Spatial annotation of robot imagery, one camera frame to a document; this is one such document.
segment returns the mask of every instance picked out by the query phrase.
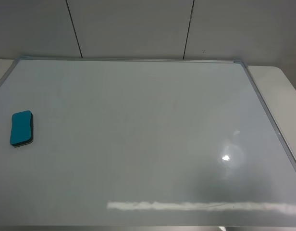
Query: whiteboard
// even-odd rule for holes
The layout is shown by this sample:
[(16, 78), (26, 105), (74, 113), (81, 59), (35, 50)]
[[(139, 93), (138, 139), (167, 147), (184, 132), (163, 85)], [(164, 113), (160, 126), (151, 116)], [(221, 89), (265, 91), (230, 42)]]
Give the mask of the whiteboard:
[[(34, 141), (9, 144), (30, 110)], [(296, 226), (296, 172), (241, 64), (20, 60), (0, 225)]]

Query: gray wall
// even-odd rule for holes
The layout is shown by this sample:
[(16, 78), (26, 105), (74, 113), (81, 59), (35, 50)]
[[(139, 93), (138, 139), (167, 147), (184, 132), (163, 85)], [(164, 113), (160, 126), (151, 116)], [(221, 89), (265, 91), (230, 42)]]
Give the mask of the gray wall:
[[(68, 0), (84, 57), (242, 58), (296, 88), (296, 0), (195, 0), (188, 34), (192, 3)], [(0, 0), (0, 58), (21, 54), (80, 57), (65, 0)]]

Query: whiteboard surface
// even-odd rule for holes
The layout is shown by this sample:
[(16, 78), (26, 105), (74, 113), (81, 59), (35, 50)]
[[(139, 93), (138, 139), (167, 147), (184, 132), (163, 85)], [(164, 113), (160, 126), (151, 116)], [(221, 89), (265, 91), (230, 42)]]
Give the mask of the whiteboard surface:
[[(34, 141), (9, 144), (31, 110)], [(239, 64), (21, 60), (0, 224), (296, 226), (296, 173)]]

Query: teal eraser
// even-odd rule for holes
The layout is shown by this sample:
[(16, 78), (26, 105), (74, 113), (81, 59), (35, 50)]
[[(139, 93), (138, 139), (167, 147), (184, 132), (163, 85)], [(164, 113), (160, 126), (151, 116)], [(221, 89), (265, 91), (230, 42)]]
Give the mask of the teal eraser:
[(31, 111), (13, 114), (10, 144), (13, 147), (19, 147), (33, 142), (33, 130), (33, 114)]

